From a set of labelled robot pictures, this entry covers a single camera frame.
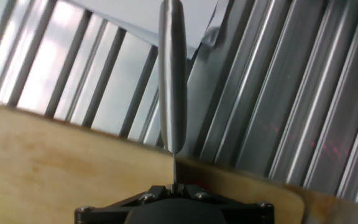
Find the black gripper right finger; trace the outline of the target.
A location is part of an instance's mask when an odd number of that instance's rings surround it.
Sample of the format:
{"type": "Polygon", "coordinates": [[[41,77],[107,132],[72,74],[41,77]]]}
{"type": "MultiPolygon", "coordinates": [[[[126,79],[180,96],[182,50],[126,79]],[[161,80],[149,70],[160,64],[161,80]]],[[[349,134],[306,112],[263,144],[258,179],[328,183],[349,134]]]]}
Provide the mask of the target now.
{"type": "Polygon", "coordinates": [[[269,202],[243,203],[208,192],[199,185],[184,185],[183,196],[217,208],[226,223],[274,224],[274,206],[269,202]]]}

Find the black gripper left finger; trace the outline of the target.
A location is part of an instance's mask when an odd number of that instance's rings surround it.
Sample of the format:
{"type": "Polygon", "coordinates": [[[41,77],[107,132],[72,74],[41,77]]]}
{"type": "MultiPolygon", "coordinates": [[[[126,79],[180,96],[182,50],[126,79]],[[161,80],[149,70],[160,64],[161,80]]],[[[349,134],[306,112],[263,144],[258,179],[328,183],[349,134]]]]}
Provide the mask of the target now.
{"type": "Polygon", "coordinates": [[[74,211],[74,223],[124,223],[133,209],[167,198],[168,188],[166,186],[153,185],[146,192],[141,192],[106,207],[80,206],[74,211]]]}

